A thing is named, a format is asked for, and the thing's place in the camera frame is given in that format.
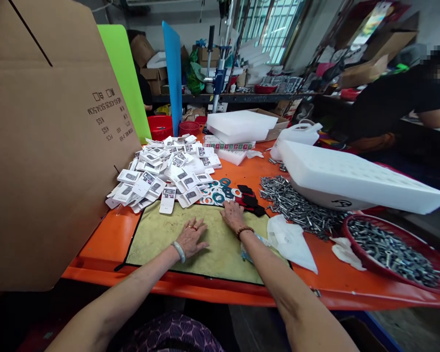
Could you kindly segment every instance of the power outlet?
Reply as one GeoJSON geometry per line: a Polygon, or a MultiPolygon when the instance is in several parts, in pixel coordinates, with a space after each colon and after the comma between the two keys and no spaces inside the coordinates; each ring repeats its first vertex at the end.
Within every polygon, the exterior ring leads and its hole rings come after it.
{"type": "MultiPolygon", "coordinates": [[[[228,107],[228,103],[217,104],[217,112],[226,112],[227,107],[228,107]]],[[[213,108],[214,108],[213,104],[209,104],[209,106],[207,107],[209,111],[212,111],[213,108]]]]}

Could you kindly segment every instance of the window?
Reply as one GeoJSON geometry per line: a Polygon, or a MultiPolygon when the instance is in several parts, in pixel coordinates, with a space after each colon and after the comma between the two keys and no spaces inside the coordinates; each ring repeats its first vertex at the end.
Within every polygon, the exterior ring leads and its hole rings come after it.
{"type": "MultiPolygon", "coordinates": [[[[245,16],[247,0],[239,0],[240,9],[237,18],[239,31],[245,16]]],[[[262,41],[263,52],[269,52],[269,65],[280,65],[286,49],[293,37],[294,30],[300,20],[300,15],[305,7],[306,0],[252,0],[247,13],[241,44],[255,37],[261,37],[264,24],[262,41]],[[272,2],[272,8],[267,20],[267,12],[272,2]]]]}

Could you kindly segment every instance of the pile of metal bolts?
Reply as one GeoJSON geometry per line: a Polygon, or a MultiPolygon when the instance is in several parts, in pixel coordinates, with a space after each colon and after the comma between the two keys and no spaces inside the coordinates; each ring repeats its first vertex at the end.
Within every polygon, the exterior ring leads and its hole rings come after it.
{"type": "Polygon", "coordinates": [[[283,162],[281,162],[281,161],[275,161],[275,160],[272,159],[272,158],[269,158],[269,162],[271,162],[271,163],[274,164],[274,165],[279,164],[279,169],[280,169],[280,171],[282,171],[282,172],[287,172],[287,168],[285,167],[285,164],[284,164],[283,162]]]}
{"type": "Polygon", "coordinates": [[[261,187],[260,197],[272,202],[266,209],[283,214],[287,220],[326,242],[329,235],[339,231],[342,221],[351,214],[326,209],[309,202],[282,176],[262,177],[261,187]]]}
{"type": "Polygon", "coordinates": [[[418,284],[439,286],[440,271],[394,233],[359,220],[349,221],[348,228],[355,241],[384,267],[418,284]]]}

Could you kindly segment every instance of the hand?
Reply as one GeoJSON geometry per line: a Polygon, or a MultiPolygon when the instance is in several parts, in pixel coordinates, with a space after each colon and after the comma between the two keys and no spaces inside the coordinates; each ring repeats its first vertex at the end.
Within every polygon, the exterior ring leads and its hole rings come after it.
{"type": "Polygon", "coordinates": [[[184,224],[176,242],[181,246],[186,258],[210,246],[207,242],[197,243],[205,230],[207,230],[207,224],[204,223],[204,219],[196,221],[196,217],[193,217],[184,224]]]}
{"type": "Polygon", "coordinates": [[[226,200],[223,202],[225,210],[220,210],[223,221],[233,230],[237,232],[240,228],[246,226],[243,219],[244,208],[235,201],[226,200]]]}

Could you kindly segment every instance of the patterned clothing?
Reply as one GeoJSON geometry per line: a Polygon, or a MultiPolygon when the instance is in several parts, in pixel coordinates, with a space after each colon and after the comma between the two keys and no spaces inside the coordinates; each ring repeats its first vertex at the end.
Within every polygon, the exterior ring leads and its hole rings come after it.
{"type": "Polygon", "coordinates": [[[168,312],[135,331],[121,352],[224,352],[210,330],[180,312],[168,312]]]}

